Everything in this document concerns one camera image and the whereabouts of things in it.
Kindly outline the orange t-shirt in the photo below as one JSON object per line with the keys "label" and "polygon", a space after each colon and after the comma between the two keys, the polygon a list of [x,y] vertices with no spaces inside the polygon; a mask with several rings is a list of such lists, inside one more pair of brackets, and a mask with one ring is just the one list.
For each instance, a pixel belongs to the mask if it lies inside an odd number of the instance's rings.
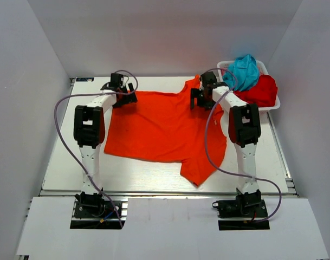
{"label": "orange t-shirt", "polygon": [[227,149],[221,128],[224,111],[190,109],[190,90],[200,77],[185,82],[178,93],[137,92],[138,101],[112,110],[104,153],[158,163],[181,163],[180,175],[201,186],[220,166]]}

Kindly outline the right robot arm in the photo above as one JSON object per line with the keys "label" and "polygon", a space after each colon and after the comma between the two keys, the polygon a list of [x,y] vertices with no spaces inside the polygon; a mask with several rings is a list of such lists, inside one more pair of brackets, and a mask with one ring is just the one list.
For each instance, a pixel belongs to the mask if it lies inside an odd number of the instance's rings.
{"label": "right robot arm", "polygon": [[212,69],[199,76],[200,87],[190,90],[190,109],[195,106],[209,111],[204,131],[205,151],[208,151],[208,127],[216,108],[220,106],[228,113],[228,137],[234,144],[238,172],[216,170],[238,177],[239,196],[259,195],[256,178],[256,147],[261,136],[260,115],[256,104],[249,104],[234,94],[225,82],[219,82]]}

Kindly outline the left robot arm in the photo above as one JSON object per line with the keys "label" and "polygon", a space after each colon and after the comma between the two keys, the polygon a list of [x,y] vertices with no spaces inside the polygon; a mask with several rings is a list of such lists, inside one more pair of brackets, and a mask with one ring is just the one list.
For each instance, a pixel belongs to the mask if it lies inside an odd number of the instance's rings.
{"label": "left robot arm", "polygon": [[125,80],[129,76],[132,74],[125,70],[111,73],[109,82],[101,87],[100,94],[88,104],[75,108],[73,137],[81,154],[82,192],[88,195],[100,194],[103,190],[99,158],[106,136],[105,112],[137,102],[135,90],[138,87]]}

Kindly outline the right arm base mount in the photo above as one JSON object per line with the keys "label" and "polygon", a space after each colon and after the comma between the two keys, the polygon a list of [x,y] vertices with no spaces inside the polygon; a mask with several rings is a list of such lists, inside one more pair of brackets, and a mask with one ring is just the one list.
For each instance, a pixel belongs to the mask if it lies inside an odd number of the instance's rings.
{"label": "right arm base mount", "polygon": [[217,200],[212,207],[217,210],[220,231],[270,229],[266,203],[260,190],[244,194],[238,191],[234,200]]}

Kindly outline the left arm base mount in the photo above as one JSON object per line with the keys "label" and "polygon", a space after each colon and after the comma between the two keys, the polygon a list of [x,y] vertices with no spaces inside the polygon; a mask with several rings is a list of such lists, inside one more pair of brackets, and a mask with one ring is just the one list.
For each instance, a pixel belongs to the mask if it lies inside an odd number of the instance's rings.
{"label": "left arm base mount", "polygon": [[127,203],[110,200],[101,194],[75,195],[71,229],[80,230],[121,230],[126,221]]}

